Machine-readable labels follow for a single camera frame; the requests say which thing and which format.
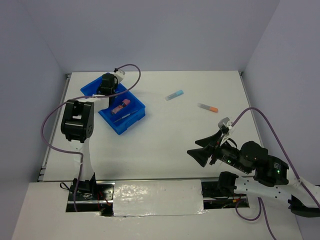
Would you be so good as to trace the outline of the black thin pen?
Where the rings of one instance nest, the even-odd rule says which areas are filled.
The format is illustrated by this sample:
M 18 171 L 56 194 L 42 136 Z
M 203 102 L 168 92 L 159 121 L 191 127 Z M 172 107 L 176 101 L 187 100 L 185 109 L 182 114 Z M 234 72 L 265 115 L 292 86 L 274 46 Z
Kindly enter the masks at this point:
M 122 121 L 122 120 L 126 119 L 127 117 L 129 117 L 131 115 L 134 115 L 136 112 L 138 112 L 138 110 L 134 110 L 134 111 L 132 111 L 132 112 L 120 117 L 119 119 L 115 120 L 113 123 L 117 123 L 119 121 Z

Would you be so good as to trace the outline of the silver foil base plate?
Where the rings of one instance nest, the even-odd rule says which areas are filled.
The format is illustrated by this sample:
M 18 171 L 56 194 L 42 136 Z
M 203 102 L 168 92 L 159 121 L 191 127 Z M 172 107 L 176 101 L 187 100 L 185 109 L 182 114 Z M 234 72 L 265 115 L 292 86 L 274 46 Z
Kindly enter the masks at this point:
M 118 181 L 114 185 L 116 217 L 188 216 L 205 213 L 199 179 Z

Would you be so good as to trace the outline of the orange-capped grey marker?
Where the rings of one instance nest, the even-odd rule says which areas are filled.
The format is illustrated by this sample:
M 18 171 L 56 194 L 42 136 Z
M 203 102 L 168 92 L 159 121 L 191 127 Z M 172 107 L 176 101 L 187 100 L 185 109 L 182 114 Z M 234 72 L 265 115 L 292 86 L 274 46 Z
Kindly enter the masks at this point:
M 205 109 L 205 110 L 208 110 L 208 111 L 211 111 L 211 112 L 214 112 L 214 113 L 217 113 L 219 111 L 216 107 L 209 106 L 209 105 L 206 105 L 206 104 L 203 104 L 203 103 L 198 103 L 197 106 L 199 108 L 201 108 L 201 109 Z

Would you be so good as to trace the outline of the blue divided plastic bin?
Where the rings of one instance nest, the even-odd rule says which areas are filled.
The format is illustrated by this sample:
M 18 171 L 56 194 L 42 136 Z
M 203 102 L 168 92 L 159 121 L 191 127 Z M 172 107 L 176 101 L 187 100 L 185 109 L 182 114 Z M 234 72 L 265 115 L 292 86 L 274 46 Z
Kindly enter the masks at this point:
M 97 93 L 97 89 L 102 82 L 102 76 L 98 77 L 97 79 L 93 80 L 92 82 L 88 83 L 87 85 L 83 86 L 80 91 L 85 96 L 92 96 Z M 121 83 L 118 84 L 115 93 L 120 93 L 127 90 L 127 88 L 122 85 Z M 111 110 L 117 107 L 124 99 L 129 99 L 130 104 L 119 111 L 117 114 L 112 115 Z M 118 134 L 121 135 L 124 133 L 130 126 L 134 123 L 142 119 L 145 114 L 146 106 L 137 98 L 135 97 L 130 91 L 123 93 L 119 96 L 115 97 L 115 100 L 110 105 L 109 108 L 103 109 L 98 113 L 100 116 L 109 124 L 109 126 Z M 138 110 L 135 114 L 114 123 L 115 120 L 121 118 L 122 116 L 131 113 L 135 110 Z

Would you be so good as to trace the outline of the right aluminium table rail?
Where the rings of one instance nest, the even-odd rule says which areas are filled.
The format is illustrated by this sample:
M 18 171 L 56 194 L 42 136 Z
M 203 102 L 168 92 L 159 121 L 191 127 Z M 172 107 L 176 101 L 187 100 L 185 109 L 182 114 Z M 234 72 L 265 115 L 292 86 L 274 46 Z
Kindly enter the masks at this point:
M 249 95 L 248 95 L 248 91 L 247 91 L 246 86 L 245 86 L 243 73 L 244 73 L 243 71 L 238 71 L 238 74 L 239 74 L 239 77 L 240 77 L 240 80 L 241 80 L 241 83 L 242 83 L 242 87 L 243 87 L 243 90 L 244 90 L 248 105 L 249 105 L 249 107 L 252 107 L 252 104 L 251 104 L 251 101 L 250 101 L 250 98 L 249 98 Z M 262 140 L 260 131 L 259 131 L 259 127 L 257 125 L 257 120 L 256 120 L 256 116 L 255 116 L 254 110 L 250 110 L 250 112 L 251 112 L 251 116 L 252 116 L 252 119 L 253 119 L 253 122 L 254 122 L 254 126 L 255 126 L 255 129 L 256 129 L 256 132 L 257 132 L 257 135 L 258 135 L 258 138 L 259 138 L 259 143 L 260 143 L 261 147 L 265 147 L 264 144 L 263 144 L 263 140 Z

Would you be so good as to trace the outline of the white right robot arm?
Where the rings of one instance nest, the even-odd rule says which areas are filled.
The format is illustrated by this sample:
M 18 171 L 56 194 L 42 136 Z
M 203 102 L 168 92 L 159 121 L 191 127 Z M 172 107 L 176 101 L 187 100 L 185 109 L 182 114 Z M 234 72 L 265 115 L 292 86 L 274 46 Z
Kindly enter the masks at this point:
M 227 138 L 226 131 L 219 130 L 212 136 L 199 139 L 196 149 L 187 154 L 201 167 L 214 165 L 220 161 L 234 169 L 253 177 L 241 177 L 230 171 L 222 171 L 217 183 L 206 186 L 202 194 L 206 198 L 214 194 L 224 197 L 253 195 L 279 201 L 300 217 L 320 216 L 320 187 L 298 179 L 289 165 L 268 153 L 254 141 L 245 142 L 241 148 L 233 139 Z

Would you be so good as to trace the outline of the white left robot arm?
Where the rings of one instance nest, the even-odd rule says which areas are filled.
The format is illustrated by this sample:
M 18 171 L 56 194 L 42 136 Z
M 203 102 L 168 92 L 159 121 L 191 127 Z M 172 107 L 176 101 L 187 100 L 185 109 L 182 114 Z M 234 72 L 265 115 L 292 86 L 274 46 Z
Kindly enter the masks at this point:
M 73 179 L 71 191 L 73 200 L 80 195 L 91 200 L 97 196 L 98 187 L 90 157 L 90 137 L 94 132 L 95 113 L 107 109 L 115 99 L 118 84 L 125 78 L 125 72 L 116 70 L 101 76 L 96 93 L 84 99 L 68 100 L 61 122 L 61 132 L 69 141 L 79 173 Z

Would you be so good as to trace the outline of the pink-capped eraser jar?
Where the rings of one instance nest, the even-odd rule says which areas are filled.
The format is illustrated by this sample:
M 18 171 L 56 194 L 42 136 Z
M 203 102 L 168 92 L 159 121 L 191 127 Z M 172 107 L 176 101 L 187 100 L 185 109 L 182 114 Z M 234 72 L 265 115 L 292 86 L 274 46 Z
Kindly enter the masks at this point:
M 131 103 L 131 101 L 129 99 L 124 99 L 118 106 L 116 106 L 115 108 L 113 108 L 110 113 L 112 115 L 117 114 L 118 112 L 120 112 L 123 108 L 125 108 L 126 106 L 128 106 Z

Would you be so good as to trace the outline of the blue-capped grey marker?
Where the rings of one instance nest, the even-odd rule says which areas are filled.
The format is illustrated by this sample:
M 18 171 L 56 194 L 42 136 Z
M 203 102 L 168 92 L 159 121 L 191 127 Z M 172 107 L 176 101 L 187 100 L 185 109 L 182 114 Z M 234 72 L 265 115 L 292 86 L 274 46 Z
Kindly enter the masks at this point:
M 174 99 L 174 98 L 176 98 L 176 97 L 179 97 L 179 96 L 181 96 L 181 95 L 183 95 L 183 94 L 184 94 L 183 90 L 178 90 L 178 91 L 176 91 L 176 92 L 174 92 L 174 93 L 166 96 L 166 97 L 165 97 L 165 100 L 166 100 L 166 101 L 170 101 L 170 100 L 172 100 L 172 99 Z

